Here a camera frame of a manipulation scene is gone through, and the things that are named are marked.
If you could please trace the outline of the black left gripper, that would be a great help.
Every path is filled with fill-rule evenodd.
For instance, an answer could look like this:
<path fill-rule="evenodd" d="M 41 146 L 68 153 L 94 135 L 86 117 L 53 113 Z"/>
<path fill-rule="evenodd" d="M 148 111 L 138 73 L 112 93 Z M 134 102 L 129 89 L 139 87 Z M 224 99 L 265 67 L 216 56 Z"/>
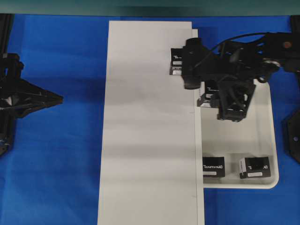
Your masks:
<path fill-rule="evenodd" d="M 24 79 L 21 72 L 24 64 L 16 53 L 4 53 L 0 56 L 0 127 L 4 128 L 8 116 L 24 118 L 30 113 L 50 108 L 63 103 L 63 96 L 42 89 Z M 30 97 L 43 97 L 49 102 L 21 104 L 21 94 Z"/>

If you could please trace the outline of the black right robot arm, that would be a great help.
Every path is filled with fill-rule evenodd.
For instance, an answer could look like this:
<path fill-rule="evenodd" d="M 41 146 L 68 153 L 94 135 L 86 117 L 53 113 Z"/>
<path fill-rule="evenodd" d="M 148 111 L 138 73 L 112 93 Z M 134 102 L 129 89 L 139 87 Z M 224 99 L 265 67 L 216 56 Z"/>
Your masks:
<path fill-rule="evenodd" d="M 218 120 L 240 122 L 247 116 L 256 85 L 267 83 L 280 68 L 300 73 L 300 17 L 290 17 L 290 33 L 259 32 L 259 39 L 240 42 L 246 35 L 226 39 L 208 49 L 200 38 L 186 40 L 181 48 L 184 88 L 196 90 L 202 82 L 213 86 L 209 104 Z"/>

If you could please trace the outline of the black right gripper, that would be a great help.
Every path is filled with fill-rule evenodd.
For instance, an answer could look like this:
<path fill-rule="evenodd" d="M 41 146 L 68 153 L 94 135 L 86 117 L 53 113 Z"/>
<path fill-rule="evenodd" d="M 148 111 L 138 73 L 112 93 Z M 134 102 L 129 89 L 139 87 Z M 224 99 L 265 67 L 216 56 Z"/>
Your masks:
<path fill-rule="evenodd" d="M 218 54 L 213 54 L 194 37 L 182 48 L 182 71 L 185 89 L 198 89 L 203 76 L 217 83 L 220 105 L 218 120 L 240 122 L 247 116 L 256 85 L 252 81 L 270 79 L 270 44 L 267 41 L 248 43 L 224 41 Z"/>

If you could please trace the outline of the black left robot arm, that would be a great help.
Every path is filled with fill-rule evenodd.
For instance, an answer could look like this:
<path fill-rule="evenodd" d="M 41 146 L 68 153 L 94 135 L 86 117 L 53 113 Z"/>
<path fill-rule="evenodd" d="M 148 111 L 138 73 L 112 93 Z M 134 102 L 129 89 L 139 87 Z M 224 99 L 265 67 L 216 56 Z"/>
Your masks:
<path fill-rule="evenodd" d="M 13 146 L 17 119 L 60 105 L 63 97 L 21 78 L 24 64 L 16 53 L 8 53 L 13 14 L 0 15 L 0 154 Z"/>

